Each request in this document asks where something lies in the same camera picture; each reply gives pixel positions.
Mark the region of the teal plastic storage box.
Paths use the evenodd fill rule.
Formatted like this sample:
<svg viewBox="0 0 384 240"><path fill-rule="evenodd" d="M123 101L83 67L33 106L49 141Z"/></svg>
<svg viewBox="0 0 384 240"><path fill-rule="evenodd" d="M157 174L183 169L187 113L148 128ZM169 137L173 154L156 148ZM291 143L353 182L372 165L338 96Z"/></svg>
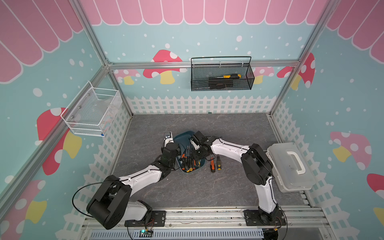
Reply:
<svg viewBox="0 0 384 240"><path fill-rule="evenodd" d="M184 133L174 137L174 142L178 143L180 145L181 154L184 153L186 147L189 147L189 150L191 149L190 139L191 139L193 134L194 134L194 132L187 131L187 132L184 132ZM181 156L177 157L177 163L179 164L180 170L182 170L182 162L180 161ZM206 159L201 159L200 162L201 162L201 166L200 166L200 168L198 168L196 170L199 170L204 166L204 164L206 163Z"/></svg>

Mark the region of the orange black large screwdriver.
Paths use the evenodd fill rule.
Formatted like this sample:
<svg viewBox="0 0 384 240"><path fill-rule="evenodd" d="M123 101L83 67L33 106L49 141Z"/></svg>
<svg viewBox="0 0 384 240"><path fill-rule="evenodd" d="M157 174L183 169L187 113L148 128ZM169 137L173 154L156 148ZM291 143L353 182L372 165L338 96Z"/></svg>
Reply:
<svg viewBox="0 0 384 240"><path fill-rule="evenodd" d="M210 155L210 170L212 173L216 172L216 166L215 166L215 155Z"/></svg>

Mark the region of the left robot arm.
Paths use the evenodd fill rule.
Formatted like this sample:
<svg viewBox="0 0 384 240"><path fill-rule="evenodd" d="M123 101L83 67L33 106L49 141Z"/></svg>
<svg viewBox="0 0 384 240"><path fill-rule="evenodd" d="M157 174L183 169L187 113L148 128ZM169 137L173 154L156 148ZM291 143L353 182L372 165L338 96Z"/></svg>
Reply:
<svg viewBox="0 0 384 240"><path fill-rule="evenodd" d="M162 148L162 154L145 169L125 177L108 176L88 203L87 212L107 230L120 221L144 226L150 224L153 209L144 201L130 201L130 197L165 179L175 169L176 159L180 155L179 144L171 141Z"/></svg>

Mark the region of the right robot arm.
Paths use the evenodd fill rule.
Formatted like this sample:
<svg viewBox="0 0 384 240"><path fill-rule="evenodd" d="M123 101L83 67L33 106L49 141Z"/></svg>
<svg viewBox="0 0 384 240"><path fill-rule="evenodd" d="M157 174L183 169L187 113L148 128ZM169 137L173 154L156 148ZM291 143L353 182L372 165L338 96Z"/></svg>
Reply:
<svg viewBox="0 0 384 240"><path fill-rule="evenodd" d="M197 159L210 155L225 156L242 163L246 177L255 185L259 205L259 219L264 225L270 224L280 210L272 187L273 164L258 144L238 145L220 137L204 136L196 132L190 140Z"/></svg>

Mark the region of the yellow black screwdriver in basket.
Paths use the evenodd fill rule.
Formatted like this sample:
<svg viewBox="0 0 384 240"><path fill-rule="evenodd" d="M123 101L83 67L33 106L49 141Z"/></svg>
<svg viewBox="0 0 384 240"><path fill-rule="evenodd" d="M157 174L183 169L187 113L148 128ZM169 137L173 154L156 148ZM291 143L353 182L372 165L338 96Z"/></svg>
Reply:
<svg viewBox="0 0 384 240"><path fill-rule="evenodd" d="M240 74L231 74L231 75L224 75L219 77L209 77L209 80L215 80L215 79L240 79L242 76Z"/></svg>

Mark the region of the black object in basket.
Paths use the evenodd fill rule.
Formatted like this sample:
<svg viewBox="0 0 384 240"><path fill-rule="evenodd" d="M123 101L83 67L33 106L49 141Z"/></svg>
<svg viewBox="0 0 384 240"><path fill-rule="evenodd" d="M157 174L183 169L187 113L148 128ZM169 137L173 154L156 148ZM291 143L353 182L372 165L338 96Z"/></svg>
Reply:
<svg viewBox="0 0 384 240"><path fill-rule="evenodd" d="M234 81L232 79L212 79L208 80L210 90L221 90L225 88L232 88Z"/></svg>

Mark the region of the green circuit board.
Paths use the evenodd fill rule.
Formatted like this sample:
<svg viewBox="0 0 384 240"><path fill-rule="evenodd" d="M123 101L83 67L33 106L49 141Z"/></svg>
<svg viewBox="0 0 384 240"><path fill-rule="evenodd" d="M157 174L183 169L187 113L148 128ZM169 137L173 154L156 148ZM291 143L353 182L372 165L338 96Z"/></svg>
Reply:
<svg viewBox="0 0 384 240"><path fill-rule="evenodd" d="M139 237L140 238L152 238L154 235L154 231L151 230L140 230Z"/></svg>

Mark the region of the translucent plastic lidded case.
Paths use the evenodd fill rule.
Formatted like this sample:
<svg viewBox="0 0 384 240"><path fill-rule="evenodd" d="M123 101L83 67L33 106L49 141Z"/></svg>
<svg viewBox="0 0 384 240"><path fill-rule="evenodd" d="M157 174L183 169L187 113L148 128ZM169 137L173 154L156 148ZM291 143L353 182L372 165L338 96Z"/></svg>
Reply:
<svg viewBox="0 0 384 240"><path fill-rule="evenodd" d="M280 192L309 191L316 183L307 161L294 143L273 144L267 148L273 163L273 175Z"/></svg>

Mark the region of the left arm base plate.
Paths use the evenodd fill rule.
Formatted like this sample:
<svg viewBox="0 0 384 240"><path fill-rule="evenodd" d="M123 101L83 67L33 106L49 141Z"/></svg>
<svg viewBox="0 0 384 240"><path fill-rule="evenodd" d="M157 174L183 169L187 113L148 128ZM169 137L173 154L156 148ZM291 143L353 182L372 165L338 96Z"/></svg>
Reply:
<svg viewBox="0 0 384 240"><path fill-rule="evenodd" d="M141 220L125 221L125 227L164 227L166 214L166 211L150 211Z"/></svg>

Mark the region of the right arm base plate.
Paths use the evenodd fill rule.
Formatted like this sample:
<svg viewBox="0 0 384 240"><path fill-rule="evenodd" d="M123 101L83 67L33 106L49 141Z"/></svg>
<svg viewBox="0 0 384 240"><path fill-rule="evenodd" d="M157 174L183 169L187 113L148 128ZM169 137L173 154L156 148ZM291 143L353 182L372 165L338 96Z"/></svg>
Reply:
<svg viewBox="0 0 384 240"><path fill-rule="evenodd" d="M243 213L247 226L265 228L267 226L282 227L287 225L287 219L281 210L274 211L270 214L260 210L244 210Z"/></svg>

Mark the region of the aluminium front rail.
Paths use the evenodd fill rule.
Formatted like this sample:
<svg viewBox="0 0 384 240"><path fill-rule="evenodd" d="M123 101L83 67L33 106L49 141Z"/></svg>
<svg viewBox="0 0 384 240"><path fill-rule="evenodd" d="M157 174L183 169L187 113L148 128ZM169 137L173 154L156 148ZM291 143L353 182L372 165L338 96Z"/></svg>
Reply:
<svg viewBox="0 0 384 240"><path fill-rule="evenodd" d="M239 229L248 228L245 210L252 207L212 207L212 208L164 208L166 217L164 226L153 223L149 230L176 229ZM280 227L281 230L291 228L327 228L330 226L321 208L308 205L282 206L284 216L274 220L271 225L258 224L257 228Z"/></svg>

